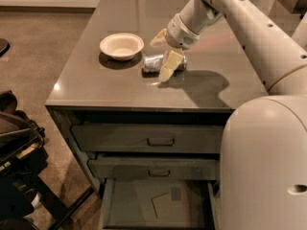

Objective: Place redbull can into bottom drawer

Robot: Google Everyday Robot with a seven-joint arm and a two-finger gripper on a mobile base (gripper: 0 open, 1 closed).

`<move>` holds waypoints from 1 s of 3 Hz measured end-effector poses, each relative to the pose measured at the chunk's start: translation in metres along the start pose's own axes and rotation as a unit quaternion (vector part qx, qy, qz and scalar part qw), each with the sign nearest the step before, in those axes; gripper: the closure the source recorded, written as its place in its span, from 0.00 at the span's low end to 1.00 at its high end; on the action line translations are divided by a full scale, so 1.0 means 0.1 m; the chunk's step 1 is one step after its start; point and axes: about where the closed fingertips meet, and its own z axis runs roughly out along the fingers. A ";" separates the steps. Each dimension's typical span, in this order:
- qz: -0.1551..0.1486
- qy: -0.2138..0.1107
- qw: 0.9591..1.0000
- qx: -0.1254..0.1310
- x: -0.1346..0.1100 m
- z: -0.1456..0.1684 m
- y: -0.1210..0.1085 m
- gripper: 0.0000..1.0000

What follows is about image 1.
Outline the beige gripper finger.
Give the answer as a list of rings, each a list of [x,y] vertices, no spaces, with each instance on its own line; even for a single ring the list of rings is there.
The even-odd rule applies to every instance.
[[[183,60],[184,54],[181,49],[172,48],[171,50],[167,50],[162,60],[162,66],[159,71],[158,79],[161,82],[168,81]]]
[[[166,29],[162,29],[150,42],[150,45],[154,48],[162,47],[167,44]]]

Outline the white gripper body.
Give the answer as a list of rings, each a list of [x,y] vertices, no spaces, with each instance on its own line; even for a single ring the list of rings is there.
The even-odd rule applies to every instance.
[[[199,41],[200,36],[190,31],[177,13],[168,23],[165,39],[171,47],[188,50]]]

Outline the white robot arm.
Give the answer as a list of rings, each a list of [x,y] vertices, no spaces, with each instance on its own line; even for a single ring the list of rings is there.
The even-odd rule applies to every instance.
[[[307,230],[306,52],[249,0],[190,0],[151,42],[167,81],[224,17],[268,94],[239,106],[221,145],[221,230]]]

